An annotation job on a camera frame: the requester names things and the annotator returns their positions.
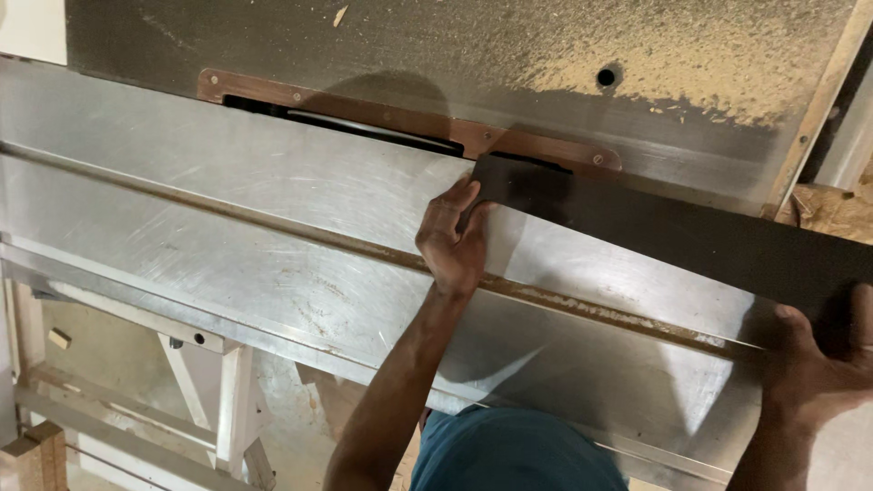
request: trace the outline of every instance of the hand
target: hand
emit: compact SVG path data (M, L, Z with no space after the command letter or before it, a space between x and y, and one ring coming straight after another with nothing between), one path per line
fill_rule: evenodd
M461 212L479 194L479 182L470 175L430 200L416 247L434 275L436 290L449 297L469 299L485 271L485 220L495 203L477 204L463 232L455 231Z
M873 400L873 287L852 292L848 361L819 351L800 310L786 305L776 315L789 329L787 344L764 381L761 419L815 433L836 415Z

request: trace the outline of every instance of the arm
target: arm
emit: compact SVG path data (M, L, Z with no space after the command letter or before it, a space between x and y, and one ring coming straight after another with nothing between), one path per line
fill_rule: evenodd
M493 204L478 204L466 230L455 232L461 211L478 193L479 183L464 176L424 212L416 246L434 284L348 420L327 465L326 491L391 485L457 320L485 269L484 226Z
M728 485L731 491L803 491L819 429L841 412L873 400L873 287L852 295L852 351L848 361L827 358L809 320L780 305L787 343L764 380L758 429Z

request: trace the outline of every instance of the teal shirt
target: teal shirt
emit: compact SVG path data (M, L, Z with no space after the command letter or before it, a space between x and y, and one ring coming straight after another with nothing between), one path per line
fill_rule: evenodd
M434 411L410 491L627 491L605 452L543 412L471 406Z

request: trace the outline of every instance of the person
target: person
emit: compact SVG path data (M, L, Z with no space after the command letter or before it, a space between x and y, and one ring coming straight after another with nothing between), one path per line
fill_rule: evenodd
M433 285L348 420L327 467L326 491L390 486L458 318L484 273L485 221L496 205L477 204L465 229L456 232L478 191L479 183L463 176L424 213L416 246ZM799 310L776 308L787 341L764 377L760 422L728 489L805 489L816 433L873 398L873 287L856 287L852 301L852 353L845 361L819 351ZM601 491L626 485L605 453L559 419L474 407L457 416L430 414L411 489Z

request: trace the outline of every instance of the finger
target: finger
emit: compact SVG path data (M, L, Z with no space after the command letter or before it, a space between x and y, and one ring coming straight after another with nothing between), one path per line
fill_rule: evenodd
M789 351L824 356L815 344L809 319L800 310L788 305L777 305L775 312L782 324L789 328L786 346Z
M467 184L463 188L456 189L455 186L452 186L450 190L430 201L427 211L424 212L423 231L445 233L452 237L457 236L455 225L461 218L461 211L464 211L479 194L480 184L478 181L470 181L467 178L466 182Z
M864 357L873 356L873 287L859 284L852 290L852 349Z
M462 240L469 238L476 240L485 239L485 226L488 224L488 215L491 210L497 208L497 204L492 201L483 201L470 211L470 221L467 222L467 228L464 230Z

